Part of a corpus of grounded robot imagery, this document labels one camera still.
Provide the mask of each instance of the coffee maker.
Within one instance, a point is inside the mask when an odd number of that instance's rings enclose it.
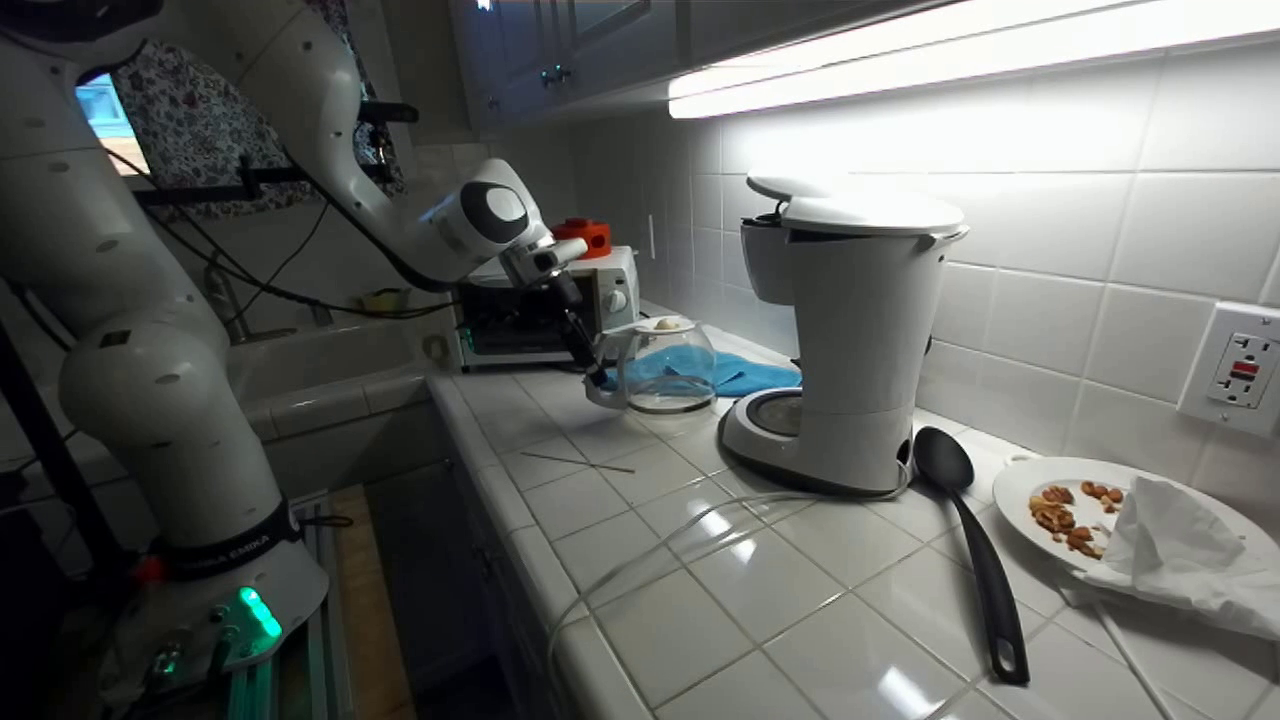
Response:
[[[760,300],[796,304],[804,388],[736,400],[720,448],[780,484],[904,488],[940,264],[964,240],[964,212],[792,176],[748,176],[748,188],[776,200],[740,228],[748,276]]]

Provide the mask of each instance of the white tile countertop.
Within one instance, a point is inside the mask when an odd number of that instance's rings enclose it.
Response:
[[[572,372],[432,392],[584,716],[1160,716],[1100,604],[1064,600],[1056,564],[996,516],[992,480],[1028,456],[996,436],[920,412],[976,464],[968,504],[1020,604],[1028,688],[984,676],[964,532],[932,496],[760,484],[716,452],[728,400],[608,412]],[[1280,716],[1276,648],[1148,604],[1104,612],[1172,716]]]

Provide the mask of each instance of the plate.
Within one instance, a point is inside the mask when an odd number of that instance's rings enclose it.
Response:
[[[1040,528],[1032,520],[1032,508],[1028,500],[1048,488],[1048,484],[1064,484],[1072,488],[1076,504],[1076,524],[1092,528],[1092,524],[1104,524],[1104,528],[1116,528],[1116,516],[1108,516],[1096,500],[1088,500],[1084,492],[1076,492],[1080,480],[1100,480],[1100,484],[1112,484],[1120,488],[1124,496],[1132,492],[1132,480],[1156,480],[1156,484],[1176,484],[1168,476],[1152,476],[1152,472],[1140,472],[1140,468],[1124,468],[1124,464],[1104,464],[1104,460],[1084,460],[1084,456],[1040,456],[1040,460],[1020,460],[1020,464],[1008,464],[1000,476],[996,476],[996,508],[1000,516],[1028,540],[1036,544],[1044,556],[1052,560],[1064,560],[1072,568],[1088,568],[1088,564],[1100,564],[1092,556],[1080,556],[1072,552],[1068,544],[1056,544],[1048,536],[1048,528]],[[1216,512],[1228,532],[1236,532],[1244,544],[1272,544],[1272,536],[1264,528],[1256,528],[1248,516],[1240,516],[1236,508],[1188,488],[1188,484],[1176,484],[1180,492],[1188,492],[1196,504],[1204,504],[1208,512]]]

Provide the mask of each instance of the blue cloth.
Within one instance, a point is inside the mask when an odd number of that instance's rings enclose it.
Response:
[[[716,348],[692,348],[692,344],[672,344],[672,348],[640,356],[632,364],[632,376],[640,384],[656,380],[656,376],[704,380],[708,356],[712,356],[712,388],[716,388],[716,396],[748,396],[748,392],[764,392],[764,388],[800,388],[800,368],[792,368],[792,364],[752,364],[744,356],[716,352]]]

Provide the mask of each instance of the green light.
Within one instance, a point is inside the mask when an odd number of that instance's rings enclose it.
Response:
[[[276,620],[276,612],[268,608],[268,600],[256,592],[256,588],[240,588],[240,604],[248,608],[248,616],[256,620],[256,628],[264,632],[264,636],[284,636],[284,628],[280,628],[280,620]]]

